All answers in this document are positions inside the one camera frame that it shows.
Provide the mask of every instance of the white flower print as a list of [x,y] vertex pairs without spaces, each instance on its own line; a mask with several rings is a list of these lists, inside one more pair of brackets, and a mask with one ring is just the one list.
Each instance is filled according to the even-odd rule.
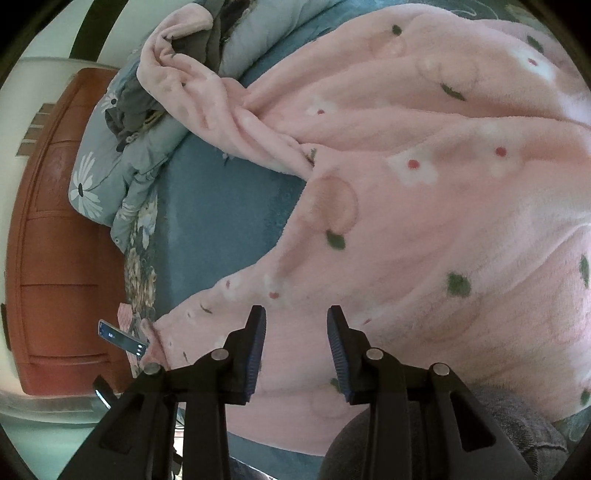
[[431,152],[426,149],[410,148],[397,155],[386,159],[390,169],[398,176],[398,179],[407,187],[424,183],[433,185],[439,178],[431,160]]
[[522,142],[519,139],[519,132],[512,124],[503,121],[490,121],[478,129],[475,154],[484,159],[493,178],[502,179],[522,167]]
[[78,213],[91,220],[97,219],[103,211],[96,193],[89,191],[92,188],[92,175],[89,173],[94,164],[95,158],[92,156],[92,152],[82,157],[80,167],[72,175],[74,188],[70,190],[69,195],[70,202]]
[[222,285],[222,294],[227,300],[236,300],[236,290],[242,282],[242,276],[239,273],[234,273],[229,277],[220,280]]
[[149,308],[153,307],[156,298],[156,272],[154,271],[154,267],[150,267],[150,274],[148,275],[148,280],[146,280],[144,288],[144,301],[146,302],[146,306]]
[[312,104],[306,110],[306,115],[322,115],[323,113],[334,113],[338,110],[336,103],[323,100],[322,97],[316,95],[312,100]]
[[137,209],[133,205],[122,202],[121,207],[117,211],[116,217],[124,222],[129,222],[137,213]]
[[158,215],[158,198],[144,203],[139,210],[138,229],[142,228],[142,245],[144,249],[150,244],[150,236],[156,229],[156,217]]
[[100,103],[102,112],[105,113],[109,108],[113,108],[115,105],[117,105],[117,97],[114,93],[107,92]]
[[548,82],[553,82],[554,78],[556,78],[556,68],[554,65],[533,48],[513,48],[509,53],[519,61],[525,70],[539,75]]

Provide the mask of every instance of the smartphone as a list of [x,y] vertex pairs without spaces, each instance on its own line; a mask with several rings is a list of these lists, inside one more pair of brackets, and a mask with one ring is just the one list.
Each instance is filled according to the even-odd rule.
[[138,338],[113,327],[104,320],[99,320],[99,337],[135,355],[138,360],[144,356],[148,349],[147,343],[141,342]]

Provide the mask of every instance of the orange wooden cabinet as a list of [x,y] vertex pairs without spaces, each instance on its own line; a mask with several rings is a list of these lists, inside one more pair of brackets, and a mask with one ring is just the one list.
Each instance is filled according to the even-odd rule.
[[52,109],[12,212],[6,297],[12,353],[30,395],[86,395],[99,374],[123,391],[125,352],[97,335],[125,301],[124,257],[109,228],[68,201],[70,175],[93,107],[115,72],[83,69]]

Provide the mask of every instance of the pink blanket with flower pattern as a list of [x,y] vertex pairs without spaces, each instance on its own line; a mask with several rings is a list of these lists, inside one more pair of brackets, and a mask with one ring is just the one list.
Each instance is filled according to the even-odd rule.
[[257,391],[229,430],[324,454],[356,414],[335,388],[326,311],[406,364],[448,363],[549,420],[591,391],[591,95],[529,27],[424,5],[364,15],[245,89],[146,42],[138,78],[230,155],[307,180],[277,246],[160,318],[151,358],[183,367],[267,309]]

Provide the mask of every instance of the metal screw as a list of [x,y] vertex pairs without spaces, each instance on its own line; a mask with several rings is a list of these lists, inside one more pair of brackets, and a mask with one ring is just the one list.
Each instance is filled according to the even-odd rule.
[[384,358],[384,352],[382,352],[379,348],[370,348],[365,355],[370,360],[381,360]]
[[146,375],[155,375],[158,372],[160,372],[160,368],[161,368],[160,364],[156,364],[156,363],[151,362],[144,367],[144,373]]
[[446,364],[435,364],[433,365],[433,371],[440,377],[449,375],[449,367]]
[[212,352],[212,358],[214,360],[225,360],[230,356],[230,352],[228,352],[224,348],[217,348]]

